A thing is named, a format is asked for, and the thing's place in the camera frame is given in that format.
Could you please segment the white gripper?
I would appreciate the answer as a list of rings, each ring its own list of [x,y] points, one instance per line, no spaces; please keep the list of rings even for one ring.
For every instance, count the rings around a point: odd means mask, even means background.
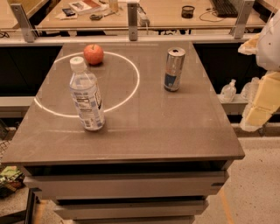
[[[253,132],[260,129],[280,108],[280,10],[257,33],[238,48],[245,55],[256,54],[259,67],[269,70],[260,80],[254,100],[245,107],[240,127]]]

